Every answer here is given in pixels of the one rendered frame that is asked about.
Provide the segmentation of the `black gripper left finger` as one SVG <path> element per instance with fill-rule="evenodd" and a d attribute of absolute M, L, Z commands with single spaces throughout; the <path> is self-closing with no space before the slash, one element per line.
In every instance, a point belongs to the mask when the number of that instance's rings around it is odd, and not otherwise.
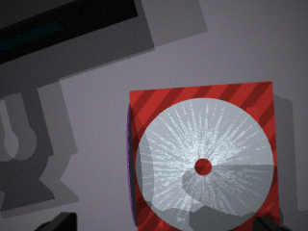
<path fill-rule="evenodd" d="M 77 215 L 60 212 L 51 221 L 45 222 L 34 231 L 77 231 Z"/>

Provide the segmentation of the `purple cd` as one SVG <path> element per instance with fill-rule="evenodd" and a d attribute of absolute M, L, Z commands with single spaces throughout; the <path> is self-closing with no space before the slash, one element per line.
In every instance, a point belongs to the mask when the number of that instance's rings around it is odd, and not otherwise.
<path fill-rule="evenodd" d="M 127 115 L 127 171 L 132 216 L 135 225 L 138 227 L 130 103 Z"/>

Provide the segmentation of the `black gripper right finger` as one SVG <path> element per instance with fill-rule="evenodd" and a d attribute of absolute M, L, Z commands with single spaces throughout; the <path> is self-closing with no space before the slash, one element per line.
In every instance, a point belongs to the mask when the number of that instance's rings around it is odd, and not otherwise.
<path fill-rule="evenodd" d="M 277 225 L 270 217 L 255 217 L 252 231 L 290 231 Z"/>

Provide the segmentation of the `silver cd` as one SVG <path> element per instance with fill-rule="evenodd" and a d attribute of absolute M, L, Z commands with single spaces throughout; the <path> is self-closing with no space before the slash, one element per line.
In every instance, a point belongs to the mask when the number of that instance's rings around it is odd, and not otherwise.
<path fill-rule="evenodd" d="M 212 164 L 200 175 L 199 159 Z M 229 102 L 194 98 L 157 115 L 136 156 L 141 194 L 182 231 L 228 231 L 249 220 L 270 191 L 273 156 L 257 121 Z"/>

